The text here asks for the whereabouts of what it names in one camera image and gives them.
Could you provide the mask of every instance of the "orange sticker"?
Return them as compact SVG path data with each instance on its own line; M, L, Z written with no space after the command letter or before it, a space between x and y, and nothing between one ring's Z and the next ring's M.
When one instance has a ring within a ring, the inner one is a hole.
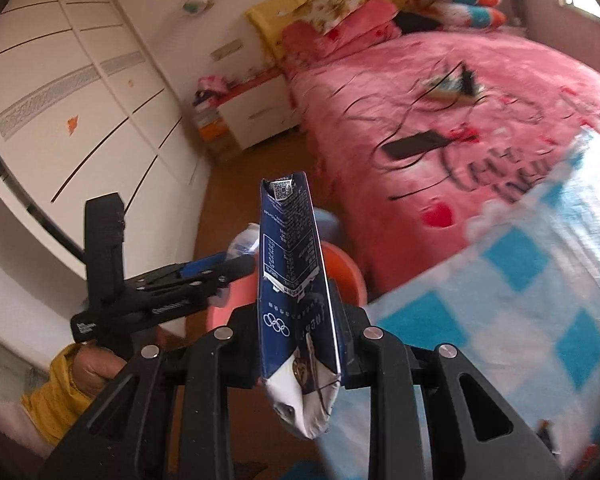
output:
M69 135L73 135L75 129L78 127L78 116L72 117L66 122L66 127L69 130Z

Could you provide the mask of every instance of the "blue and white checkered blanket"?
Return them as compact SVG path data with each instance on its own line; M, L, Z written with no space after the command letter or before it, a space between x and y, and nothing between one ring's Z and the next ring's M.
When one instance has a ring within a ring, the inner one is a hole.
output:
M366 310L406 344L461 348L530 427L553 423L572 470L600 443L600 136L583 130L482 240ZM335 478L367 478L369 405L340 393L319 441Z

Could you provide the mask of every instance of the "orange bucket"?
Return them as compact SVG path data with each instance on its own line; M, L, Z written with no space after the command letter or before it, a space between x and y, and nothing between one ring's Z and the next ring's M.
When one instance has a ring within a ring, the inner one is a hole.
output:
M358 266L345 251L335 245L328 242L320 242L320 245L327 277L336 280L342 301L353 306L365 306L366 285ZM210 306L206 310L207 331L226 325L234 309L257 301L258 269L253 274L233 282L229 290L229 299L225 306Z

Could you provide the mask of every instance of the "olympic rings logo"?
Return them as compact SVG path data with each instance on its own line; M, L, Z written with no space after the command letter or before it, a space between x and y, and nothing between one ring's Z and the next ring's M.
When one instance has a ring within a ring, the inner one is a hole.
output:
M282 333L284 337L289 337L291 332L289 328L285 325L285 322L282 321L279 317L276 318L272 313L267 312L264 316L262 316L264 320L264 324L272 327L276 332Z

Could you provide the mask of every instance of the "drawer handle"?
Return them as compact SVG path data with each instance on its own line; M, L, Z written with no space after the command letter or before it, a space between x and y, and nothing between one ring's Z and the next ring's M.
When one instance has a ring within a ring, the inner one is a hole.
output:
M276 107L275 106L270 106L268 108L263 108L262 110L259 110L253 114L251 114L249 117L247 117L249 120L254 120L257 119L258 117L264 115L264 114L268 114L269 112L272 112L273 110L275 110Z

